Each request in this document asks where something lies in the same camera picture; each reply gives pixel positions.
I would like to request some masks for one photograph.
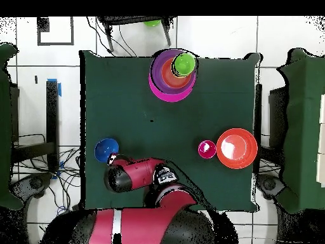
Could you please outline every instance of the black chair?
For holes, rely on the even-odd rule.
[[[168,46],[171,45],[169,37],[170,23],[176,16],[122,16],[122,17],[98,17],[98,20],[103,24],[105,28],[105,33],[107,40],[109,41],[109,48],[111,52],[114,51],[111,34],[113,25],[122,25],[122,24],[134,24],[137,22],[149,22],[151,20],[161,20],[162,27],[164,28],[164,33],[167,39]]]

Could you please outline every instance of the blue bowl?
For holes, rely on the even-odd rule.
[[[103,139],[96,144],[95,158],[101,163],[106,163],[111,153],[119,152],[119,144],[115,139]]]

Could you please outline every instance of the purple bowl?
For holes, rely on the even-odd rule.
[[[161,92],[169,94],[169,95],[178,95],[184,91],[186,91],[189,88],[189,85],[193,83],[196,79],[196,73],[193,71],[191,78],[189,82],[181,87],[181,88],[172,88],[168,86],[161,76],[161,69],[164,65],[164,63],[169,60],[170,58],[176,57],[178,54],[183,53],[182,50],[177,49],[170,49],[165,50],[162,53],[160,53],[151,64],[150,74],[151,74],[151,80],[154,84],[154,86],[159,89]]]

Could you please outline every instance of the table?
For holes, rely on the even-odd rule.
[[[81,104],[86,110],[86,115],[81,113],[85,208],[142,207],[143,189],[116,194],[105,188],[106,164],[95,159],[94,148],[99,140],[112,137],[120,153],[132,158],[173,160],[217,210],[256,210],[251,202],[252,165],[231,170],[216,156],[199,157],[197,147],[202,140],[216,142],[229,128],[253,132],[254,70],[259,54],[235,60],[200,58],[192,93],[176,103],[163,102],[151,92],[152,57],[97,57],[90,51],[81,51],[80,56],[81,78],[85,77],[81,100],[86,97]]]
[[[289,96],[281,174],[287,188],[276,199],[291,214],[306,208],[324,209],[325,188],[316,182],[316,174],[325,58],[293,49],[288,63],[279,70],[286,78]]]

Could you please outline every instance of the green bowl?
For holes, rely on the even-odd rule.
[[[150,20],[148,22],[143,22],[146,26],[157,26],[160,20]]]
[[[173,67],[180,76],[188,76],[193,72],[196,60],[189,53],[181,53],[175,57]]]

